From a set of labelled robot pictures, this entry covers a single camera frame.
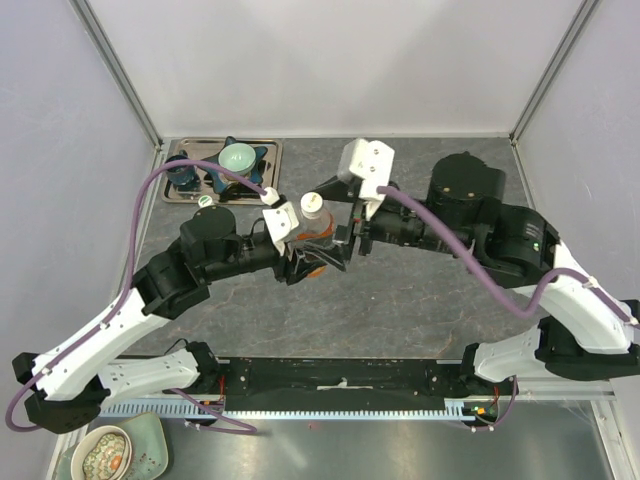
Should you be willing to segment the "orange drink bottle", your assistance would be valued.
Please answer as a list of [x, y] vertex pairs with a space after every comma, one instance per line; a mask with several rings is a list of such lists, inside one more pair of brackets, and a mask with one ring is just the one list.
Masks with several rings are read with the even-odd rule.
[[[334, 219], [328, 207], [323, 205], [321, 212], [317, 215], [305, 215], [299, 209], [301, 215], [301, 231], [295, 239], [295, 248], [301, 249], [301, 245], [308, 239], [326, 239], [332, 240], [334, 232]], [[326, 270], [326, 264], [316, 260], [311, 256], [306, 256], [309, 261], [318, 264], [318, 267], [311, 271], [308, 278], [315, 278]]]

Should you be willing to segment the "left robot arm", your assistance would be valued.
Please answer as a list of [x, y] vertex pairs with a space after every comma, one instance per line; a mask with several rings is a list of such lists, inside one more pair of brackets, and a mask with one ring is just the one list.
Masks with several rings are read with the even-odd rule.
[[220, 385], [219, 361], [204, 342], [174, 354], [120, 364], [136, 341], [177, 319], [210, 296], [218, 280], [271, 269], [293, 285], [323, 266], [345, 270], [349, 254], [334, 233], [304, 234], [278, 250], [272, 225], [240, 235], [227, 208], [199, 209], [169, 247], [130, 273], [120, 296], [65, 342], [44, 354], [23, 352], [12, 362], [29, 425], [5, 416], [14, 431], [71, 432], [103, 409], [129, 398], [179, 389], [208, 393]]

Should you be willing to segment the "clear green-label water bottle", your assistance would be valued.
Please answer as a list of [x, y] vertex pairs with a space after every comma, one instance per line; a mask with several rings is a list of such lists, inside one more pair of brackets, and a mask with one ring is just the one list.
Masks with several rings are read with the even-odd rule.
[[200, 208], [207, 208], [215, 205], [214, 199], [209, 195], [202, 195], [198, 198], [197, 204]]

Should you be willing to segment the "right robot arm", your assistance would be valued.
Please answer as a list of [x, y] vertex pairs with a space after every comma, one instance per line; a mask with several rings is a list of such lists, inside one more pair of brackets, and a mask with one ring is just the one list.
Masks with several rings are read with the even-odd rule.
[[365, 169], [341, 172], [317, 187], [324, 199], [351, 203], [353, 230], [368, 253], [375, 242], [460, 258], [492, 296], [516, 316], [546, 313], [526, 332], [467, 346], [458, 381], [483, 392], [510, 376], [547, 374], [574, 381], [635, 376], [638, 304], [607, 293], [573, 258], [557, 230], [537, 211], [503, 200], [506, 176], [469, 152], [432, 169], [424, 200]]

